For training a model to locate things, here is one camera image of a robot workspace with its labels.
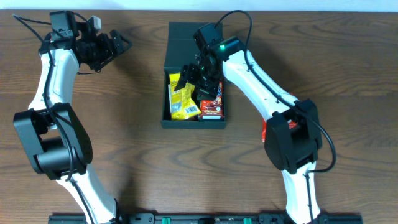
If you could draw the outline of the red Hello Panda box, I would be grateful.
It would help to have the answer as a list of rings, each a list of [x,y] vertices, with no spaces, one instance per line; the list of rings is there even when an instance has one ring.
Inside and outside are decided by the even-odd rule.
[[[223,83],[219,82],[218,94],[214,100],[200,100],[200,120],[222,120],[223,109]]]

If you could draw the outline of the red Hacks candy bag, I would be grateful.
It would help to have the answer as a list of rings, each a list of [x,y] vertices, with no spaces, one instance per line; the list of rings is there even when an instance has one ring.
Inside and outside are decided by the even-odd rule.
[[[273,113],[283,113],[287,111],[289,107],[279,101],[272,93],[267,93],[264,97],[261,105],[260,114],[263,118],[263,127],[262,127],[262,141],[266,141],[266,128],[267,122],[269,119],[273,117]]]

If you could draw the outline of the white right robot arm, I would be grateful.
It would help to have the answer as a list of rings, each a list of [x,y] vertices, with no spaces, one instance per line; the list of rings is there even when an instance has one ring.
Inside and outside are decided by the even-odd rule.
[[[312,170],[322,147],[317,107],[283,90],[237,37],[224,39],[214,24],[200,27],[193,39],[200,51],[197,62],[182,67],[176,88],[190,83],[200,97],[215,100],[221,81],[235,84],[266,122],[264,148],[282,172],[287,214],[294,223],[315,221],[320,209]]]

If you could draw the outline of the yellow snack packet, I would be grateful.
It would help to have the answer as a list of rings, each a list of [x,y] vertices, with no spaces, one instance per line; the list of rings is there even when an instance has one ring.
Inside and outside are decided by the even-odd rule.
[[[201,113],[199,107],[192,99],[192,93],[195,89],[192,84],[187,83],[182,89],[175,90],[179,78],[179,73],[169,74],[169,105],[171,120],[174,121],[190,119]]]

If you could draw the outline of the black storage box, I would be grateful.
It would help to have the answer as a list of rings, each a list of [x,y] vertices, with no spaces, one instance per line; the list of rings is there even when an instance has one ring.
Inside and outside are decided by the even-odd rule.
[[[221,120],[183,120],[174,121],[171,119],[169,103],[169,75],[181,71],[183,65],[195,63],[195,55],[199,49],[194,41],[194,33],[204,22],[170,22],[167,51],[164,62],[164,90],[162,103],[161,125],[164,129],[224,129],[226,118]]]

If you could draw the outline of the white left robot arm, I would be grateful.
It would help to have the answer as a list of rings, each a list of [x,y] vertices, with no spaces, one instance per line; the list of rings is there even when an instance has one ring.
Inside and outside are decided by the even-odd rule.
[[[49,33],[39,49],[42,73],[33,101],[13,124],[33,170],[64,187],[84,212],[82,223],[129,223],[117,200],[104,189],[91,164],[93,148],[72,108],[80,65],[100,72],[132,42],[118,31],[96,29]]]

